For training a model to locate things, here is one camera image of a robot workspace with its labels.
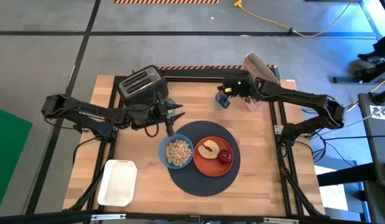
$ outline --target wooden tabletop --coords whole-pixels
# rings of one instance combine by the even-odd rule
[[[114,76],[97,77],[91,103],[108,106],[113,80]],[[296,89],[293,80],[281,80],[281,85]],[[192,121],[207,120],[224,126],[235,137],[241,153],[241,166],[231,186],[211,197],[183,192],[173,183],[157,155],[159,142],[166,136],[165,126],[159,125],[160,131],[155,138],[146,136],[144,130],[124,129],[119,130],[114,159],[130,160],[136,164],[134,198],[126,207],[105,207],[105,211],[285,216],[269,104],[264,103],[256,113],[250,113],[242,99],[234,98],[228,109],[221,109],[214,101],[217,86],[218,83],[169,82],[169,98],[183,105],[178,113],[186,112],[175,122],[175,131]],[[303,120],[299,106],[285,103],[285,110],[288,122]],[[149,127],[148,131],[154,133],[155,127]],[[92,138],[91,133],[83,133],[80,141],[89,138]],[[91,183],[99,145],[98,141],[92,141],[79,148],[64,208],[71,207]],[[325,213],[310,149],[296,144],[293,152],[301,189],[314,206]],[[296,213],[290,186],[289,193],[292,211]]]

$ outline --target white container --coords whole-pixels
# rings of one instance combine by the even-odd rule
[[[137,167],[133,161],[109,160],[105,164],[98,203],[118,207],[130,204],[136,178]]]

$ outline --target blue bowl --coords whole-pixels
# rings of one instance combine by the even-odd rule
[[[191,157],[190,159],[187,161],[186,164],[184,164],[183,166],[175,166],[169,162],[167,162],[167,158],[166,158],[166,147],[170,144],[170,142],[175,142],[175,140],[184,140],[187,142],[187,144],[189,145],[189,148],[191,149],[192,151],[192,154],[191,154]],[[182,134],[174,134],[173,136],[171,137],[166,137],[165,139],[163,139],[160,144],[159,144],[159,159],[160,161],[165,165],[167,166],[168,168],[170,169],[180,169],[180,168],[183,168],[185,167],[186,165],[188,165],[192,158],[193,158],[193,150],[194,150],[194,147],[193,147],[193,144],[191,142],[191,140],[182,135]]]

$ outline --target concrete floor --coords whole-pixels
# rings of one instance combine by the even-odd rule
[[[235,9],[233,3],[233,0],[221,0],[220,4],[207,6],[114,5],[111,0],[102,0],[93,30],[285,31]],[[260,16],[305,32],[322,30],[346,6],[346,3],[304,0],[244,0],[243,4]],[[84,31],[93,5],[94,0],[0,0],[0,30]],[[379,13],[370,13],[377,15],[380,24],[385,24],[385,18]],[[380,27],[384,35],[385,26]],[[354,3],[329,31],[372,32],[372,29],[361,7]],[[65,91],[81,39],[0,36],[0,93],[4,96],[0,98],[0,108],[34,124],[2,202],[0,215],[20,214],[25,209],[52,130],[43,122],[40,109],[45,96]],[[266,63],[277,65],[282,78],[297,80],[300,90],[326,93],[349,105],[357,100],[358,93],[368,92],[373,86],[334,85],[330,79],[352,76],[354,69],[370,66],[355,61],[356,55],[372,51],[371,45],[375,42],[374,38],[324,37],[90,37],[72,96],[88,101],[97,75],[128,75],[132,69],[149,64],[240,64],[246,54],[256,52]],[[355,109],[348,113],[346,123],[357,119],[361,119],[361,115]],[[331,133],[329,137],[362,134],[363,125],[357,124]],[[62,209],[72,171],[72,151],[79,138],[75,131],[61,131],[37,212]],[[346,159],[356,160],[359,164],[371,161],[365,139],[332,144]],[[322,147],[317,141],[313,141],[312,146],[314,149]],[[332,150],[327,156],[339,158]]]

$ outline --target red plate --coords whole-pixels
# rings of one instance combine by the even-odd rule
[[[217,159],[205,159],[203,158],[199,151],[198,147],[205,141],[212,140],[215,143],[217,143],[218,147],[220,147],[220,150],[225,149],[232,155],[232,161],[227,164],[221,164]],[[195,146],[195,152],[193,154],[193,161],[198,168],[198,170],[205,175],[208,175],[210,177],[219,177],[231,168],[232,163],[234,162],[234,154],[232,153],[231,146],[224,140],[219,137],[206,137],[198,142],[198,144]]]

